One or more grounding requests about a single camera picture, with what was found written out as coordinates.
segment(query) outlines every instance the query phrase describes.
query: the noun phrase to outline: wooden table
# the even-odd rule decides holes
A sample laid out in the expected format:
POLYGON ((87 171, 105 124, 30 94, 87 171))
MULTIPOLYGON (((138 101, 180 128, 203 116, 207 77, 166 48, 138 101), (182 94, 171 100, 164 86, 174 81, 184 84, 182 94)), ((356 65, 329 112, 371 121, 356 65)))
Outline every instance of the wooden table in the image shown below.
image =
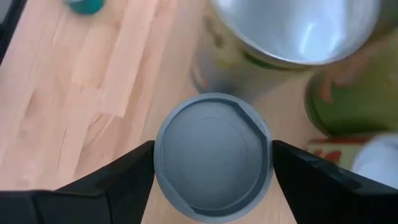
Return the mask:
MULTIPOLYGON (((29 0, 0 67, 0 189, 56 189, 155 139, 196 95, 189 77, 203 0, 107 1, 78 16, 61 0, 29 0)), ((305 147, 322 135, 303 107, 308 76, 254 103, 274 139, 305 147)), ((143 223, 196 223, 155 181, 143 223)), ((274 176, 263 201, 233 223, 294 223, 274 176)))

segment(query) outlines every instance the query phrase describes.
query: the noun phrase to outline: green object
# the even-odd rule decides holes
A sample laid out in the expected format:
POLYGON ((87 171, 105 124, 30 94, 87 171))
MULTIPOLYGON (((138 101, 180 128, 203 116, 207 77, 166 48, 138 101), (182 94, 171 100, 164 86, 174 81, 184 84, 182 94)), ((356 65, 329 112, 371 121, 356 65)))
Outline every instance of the green object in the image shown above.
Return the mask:
POLYGON ((397 61, 398 48, 392 46, 370 62, 352 85, 333 84, 333 102, 321 98, 323 74, 315 75, 307 87, 308 117, 329 136, 398 131, 397 61))
POLYGON ((67 0, 70 8, 79 14, 92 15, 104 6, 104 0, 67 0))

